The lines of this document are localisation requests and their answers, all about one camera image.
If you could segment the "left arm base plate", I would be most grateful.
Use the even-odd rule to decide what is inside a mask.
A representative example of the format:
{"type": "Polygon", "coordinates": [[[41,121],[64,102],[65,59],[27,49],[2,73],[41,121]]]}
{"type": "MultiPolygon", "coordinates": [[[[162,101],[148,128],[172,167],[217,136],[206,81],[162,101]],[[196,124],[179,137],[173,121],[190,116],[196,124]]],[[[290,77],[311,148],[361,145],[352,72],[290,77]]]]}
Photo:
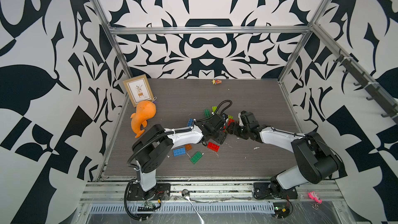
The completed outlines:
{"type": "Polygon", "coordinates": [[[170,198],[171,184],[157,183],[149,191],[143,191],[140,184],[131,184],[127,189],[127,201],[168,200],[170,198]]]}

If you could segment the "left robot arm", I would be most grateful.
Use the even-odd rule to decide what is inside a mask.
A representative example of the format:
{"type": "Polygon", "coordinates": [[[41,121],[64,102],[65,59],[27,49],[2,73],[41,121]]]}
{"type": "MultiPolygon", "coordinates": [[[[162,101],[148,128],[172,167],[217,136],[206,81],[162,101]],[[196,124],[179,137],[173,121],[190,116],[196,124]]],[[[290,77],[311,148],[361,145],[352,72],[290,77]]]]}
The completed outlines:
{"type": "Polygon", "coordinates": [[[231,100],[222,101],[210,116],[201,120],[193,119],[187,127],[167,129],[156,124],[147,132],[141,130],[142,136],[132,146],[133,154],[126,162],[137,175],[136,179],[128,182],[123,197],[123,204],[130,218],[141,221],[148,219],[149,215],[133,214],[127,207],[129,201],[156,199],[158,205],[145,210],[156,211],[161,207],[161,197],[166,193],[166,188],[158,191],[156,170],[172,149],[191,144],[207,145],[209,141],[221,145],[225,141],[228,116],[224,112],[232,104],[231,100]]]}

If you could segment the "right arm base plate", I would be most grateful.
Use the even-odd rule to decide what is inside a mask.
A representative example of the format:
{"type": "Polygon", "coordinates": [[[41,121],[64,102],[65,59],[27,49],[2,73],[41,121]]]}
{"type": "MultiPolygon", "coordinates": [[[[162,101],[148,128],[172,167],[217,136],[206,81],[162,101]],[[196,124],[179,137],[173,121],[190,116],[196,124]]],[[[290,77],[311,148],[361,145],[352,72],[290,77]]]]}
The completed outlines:
{"type": "Polygon", "coordinates": [[[265,199],[297,199],[298,193],[295,187],[283,189],[276,183],[254,183],[253,196],[257,200],[265,199]]]}

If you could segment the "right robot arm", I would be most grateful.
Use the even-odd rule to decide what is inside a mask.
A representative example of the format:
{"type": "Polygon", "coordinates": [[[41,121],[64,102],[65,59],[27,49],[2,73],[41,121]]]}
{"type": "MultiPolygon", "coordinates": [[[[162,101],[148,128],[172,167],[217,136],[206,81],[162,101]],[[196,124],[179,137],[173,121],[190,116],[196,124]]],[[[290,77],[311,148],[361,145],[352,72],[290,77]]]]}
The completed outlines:
{"type": "Polygon", "coordinates": [[[260,125],[251,112],[239,114],[239,121],[229,122],[228,134],[241,139],[274,145],[294,154],[296,166],[270,179],[264,187],[256,188],[254,198],[297,198],[296,187],[329,179],[344,167],[339,155],[331,149],[317,132],[298,134],[260,125]]]}

